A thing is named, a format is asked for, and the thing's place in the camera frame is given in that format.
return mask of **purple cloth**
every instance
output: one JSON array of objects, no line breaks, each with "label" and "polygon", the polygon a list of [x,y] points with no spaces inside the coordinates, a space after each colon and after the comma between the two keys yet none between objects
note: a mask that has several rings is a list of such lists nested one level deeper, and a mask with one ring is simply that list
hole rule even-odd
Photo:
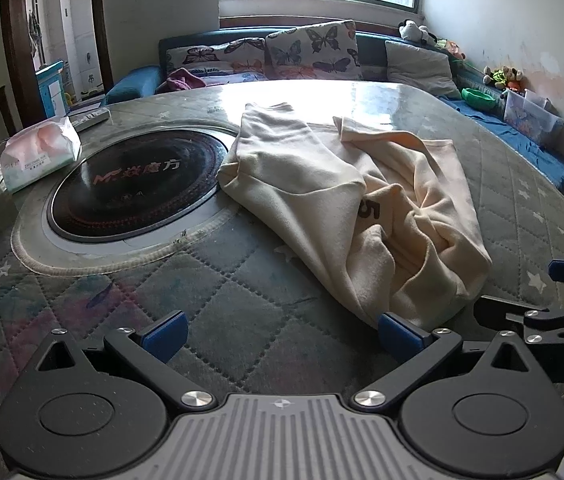
[{"label": "purple cloth", "polygon": [[191,74],[186,68],[179,68],[171,72],[164,83],[158,86],[156,93],[178,92],[193,88],[204,88],[206,83],[199,77]]}]

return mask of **wooden door frame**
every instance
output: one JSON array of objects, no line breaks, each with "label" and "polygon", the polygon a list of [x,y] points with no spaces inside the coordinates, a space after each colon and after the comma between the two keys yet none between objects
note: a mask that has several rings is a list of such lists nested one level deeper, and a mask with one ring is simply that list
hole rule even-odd
[{"label": "wooden door frame", "polygon": [[[108,57],[104,6],[102,0],[91,2],[100,73],[105,91],[108,91],[113,87],[113,78]],[[46,118],[30,54],[26,0],[0,0],[0,22],[11,88],[22,126],[26,128]]]}]

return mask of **green bowl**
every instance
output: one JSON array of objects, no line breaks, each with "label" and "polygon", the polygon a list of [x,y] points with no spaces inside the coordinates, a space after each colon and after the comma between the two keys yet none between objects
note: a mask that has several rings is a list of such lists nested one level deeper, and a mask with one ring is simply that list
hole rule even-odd
[{"label": "green bowl", "polygon": [[497,99],[479,90],[474,90],[473,88],[463,89],[462,99],[464,99],[471,108],[482,112],[492,110],[497,104]]}]

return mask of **table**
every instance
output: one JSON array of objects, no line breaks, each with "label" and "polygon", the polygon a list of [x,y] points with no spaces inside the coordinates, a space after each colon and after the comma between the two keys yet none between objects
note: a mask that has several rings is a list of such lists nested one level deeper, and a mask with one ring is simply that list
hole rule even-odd
[{"label": "table", "polygon": [[[235,130],[247,102],[289,102],[309,123],[350,115],[426,139],[452,139],[493,259],[483,293],[564,306],[564,284],[546,274],[552,258],[564,258],[564,197],[505,143],[418,89],[274,81],[162,94],[111,106],[110,121],[81,134],[82,156],[140,129],[182,121]],[[100,272],[80,272],[84,259],[95,258],[87,255],[74,268],[48,272],[53,276],[33,272],[12,251],[13,226],[35,207],[41,215],[41,197],[67,171],[14,196],[0,191],[0,402],[49,330],[63,326],[76,338],[97,340],[114,327],[140,328],[176,308],[186,312],[190,333],[169,365],[220,399],[240,391],[346,397],[396,365],[375,331],[337,304],[274,233],[235,204],[212,225],[179,234],[158,256],[135,260],[132,268],[117,262],[121,270],[114,271],[105,262]],[[492,336],[469,310],[449,326],[466,338]]]}]

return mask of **metal bolt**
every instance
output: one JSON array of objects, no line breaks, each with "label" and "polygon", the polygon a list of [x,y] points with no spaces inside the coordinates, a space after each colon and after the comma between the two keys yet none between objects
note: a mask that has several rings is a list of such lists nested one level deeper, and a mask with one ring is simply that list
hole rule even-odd
[{"label": "metal bolt", "polygon": [[364,390],[363,392],[357,392],[353,397],[353,400],[360,406],[371,408],[386,402],[386,396],[381,392],[376,392],[375,390]]},{"label": "metal bolt", "polygon": [[182,402],[187,406],[201,408],[202,406],[208,406],[211,402],[213,402],[213,396],[207,392],[193,390],[182,395]]}]

